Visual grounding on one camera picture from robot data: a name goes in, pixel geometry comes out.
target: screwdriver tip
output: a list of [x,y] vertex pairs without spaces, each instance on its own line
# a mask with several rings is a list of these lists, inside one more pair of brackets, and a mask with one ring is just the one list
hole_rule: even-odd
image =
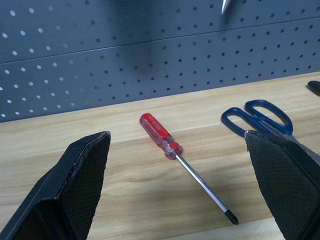
[[232,211],[228,210],[224,213],[228,219],[234,224],[234,225],[239,225],[238,218],[232,213]]

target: gray pegboard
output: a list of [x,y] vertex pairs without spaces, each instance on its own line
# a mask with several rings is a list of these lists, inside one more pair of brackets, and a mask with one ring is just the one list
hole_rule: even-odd
[[1,3],[0,121],[320,70],[318,0],[221,5]]

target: red screwdriver handle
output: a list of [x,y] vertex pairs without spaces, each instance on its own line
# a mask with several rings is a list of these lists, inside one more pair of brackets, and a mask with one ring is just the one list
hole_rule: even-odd
[[182,154],[182,146],[175,142],[170,133],[150,113],[145,113],[140,117],[140,124],[155,144],[164,151],[167,158],[175,160],[177,154]]

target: wooden table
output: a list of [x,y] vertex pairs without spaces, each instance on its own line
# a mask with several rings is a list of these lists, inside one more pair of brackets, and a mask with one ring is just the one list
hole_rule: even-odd
[[[88,239],[283,240],[244,140],[221,124],[220,116],[246,101],[268,100],[290,116],[296,138],[317,152],[320,104],[305,87],[311,80],[319,81],[320,74],[1,123],[0,229],[71,142],[107,130],[111,147]],[[139,124],[146,112],[184,147],[185,159],[235,213],[240,226],[231,226],[179,162],[164,157]]]

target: scissors blade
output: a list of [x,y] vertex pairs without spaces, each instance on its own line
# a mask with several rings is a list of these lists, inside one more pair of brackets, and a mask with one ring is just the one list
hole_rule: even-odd
[[231,2],[231,0],[223,0],[221,15],[223,15],[225,13],[230,2]]
[[268,123],[262,121],[263,125],[270,130],[275,136],[278,136],[283,139],[287,139],[291,142],[298,144],[319,166],[320,166],[320,155],[312,151],[310,148],[301,144],[293,135],[287,135],[280,132],[278,129],[270,126]]

